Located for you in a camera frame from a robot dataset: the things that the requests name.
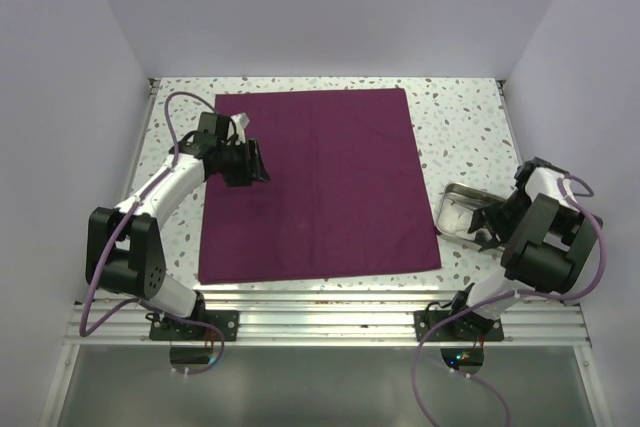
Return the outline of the stainless steel tray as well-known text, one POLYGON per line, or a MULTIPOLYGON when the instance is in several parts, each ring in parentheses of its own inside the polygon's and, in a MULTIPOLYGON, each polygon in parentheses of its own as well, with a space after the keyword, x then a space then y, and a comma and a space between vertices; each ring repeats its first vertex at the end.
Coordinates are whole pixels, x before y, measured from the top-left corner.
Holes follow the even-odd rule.
POLYGON ((449 183, 445 187, 435 221, 438 234, 445 240, 480 252, 489 241, 490 233, 486 228, 468 233, 473 213, 478 208, 501 201, 502 197, 483 190, 458 182, 449 183))

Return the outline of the purple cloth mat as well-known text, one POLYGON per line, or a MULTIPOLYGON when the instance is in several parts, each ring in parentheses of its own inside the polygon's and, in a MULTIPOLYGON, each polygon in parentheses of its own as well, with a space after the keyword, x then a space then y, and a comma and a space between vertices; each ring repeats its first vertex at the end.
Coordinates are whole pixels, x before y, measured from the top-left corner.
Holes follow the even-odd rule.
POLYGON ((270 181, 209 179, 204 285, 433 271, 441 258, 400 88, 224 94, 244 113, 270 181))

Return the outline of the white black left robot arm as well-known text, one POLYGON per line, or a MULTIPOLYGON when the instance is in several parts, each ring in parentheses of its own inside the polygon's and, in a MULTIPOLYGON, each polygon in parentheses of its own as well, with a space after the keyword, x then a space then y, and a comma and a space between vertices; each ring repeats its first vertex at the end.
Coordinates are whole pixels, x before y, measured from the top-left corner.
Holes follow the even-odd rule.
POLYGON ((113 208, 95 209, 88 221, 87 303, 97 290, 145 302, 173 315, 172 326, 185 339, 201 337, 207 314, 196 307, 198 294, 166 273, 161 229, 174 211, 210 177, 228 187, 267 182, 258 141, 246 135, 245 113, 201 114, 198 127, 173 146, 160 169, 113 208))

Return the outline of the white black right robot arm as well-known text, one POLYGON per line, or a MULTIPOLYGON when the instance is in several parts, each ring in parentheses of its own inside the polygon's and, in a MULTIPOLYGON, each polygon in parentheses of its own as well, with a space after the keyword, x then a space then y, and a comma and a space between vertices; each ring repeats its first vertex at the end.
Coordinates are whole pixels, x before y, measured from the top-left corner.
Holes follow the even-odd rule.
POLYGON ((535 157, 519 166, 508 198, 472 211, 467 232, 486 231, 480 250, 500 248, 502 270, 456 294, 445 316, 451 336, 483 336, 521 299, 557 300, 573 288, 602 226, 599 217, 578 207, 577 199, 593 190, 574 193, 574 179, 535 157))

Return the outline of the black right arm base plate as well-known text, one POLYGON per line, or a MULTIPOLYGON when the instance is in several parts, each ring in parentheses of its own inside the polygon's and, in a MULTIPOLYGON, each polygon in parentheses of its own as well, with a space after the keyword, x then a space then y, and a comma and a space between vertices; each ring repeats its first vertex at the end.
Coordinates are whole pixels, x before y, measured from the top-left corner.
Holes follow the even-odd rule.
MULTIPOLYGON (((421 341, 426 333, 450 317, 448 309, 417 310, 413 313, 413 325, 416 340, 421 341)), ((467 314, 461 319, 447 322, 439 327, 427 339, 428 342, 501 342, 505 339, 502 322, 484 319, 475 313, 467 314)))

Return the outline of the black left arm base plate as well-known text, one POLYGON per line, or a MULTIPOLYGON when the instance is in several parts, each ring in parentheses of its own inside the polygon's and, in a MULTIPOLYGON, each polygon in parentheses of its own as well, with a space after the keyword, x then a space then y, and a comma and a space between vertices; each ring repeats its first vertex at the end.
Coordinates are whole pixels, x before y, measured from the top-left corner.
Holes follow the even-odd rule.
POLYGON ((237 310, 206 310, 196 319, 175 320, 159 313, 147 313, 151 323, 149 339, 152 341, 213 341, 235 342, 240 326, 237 310))

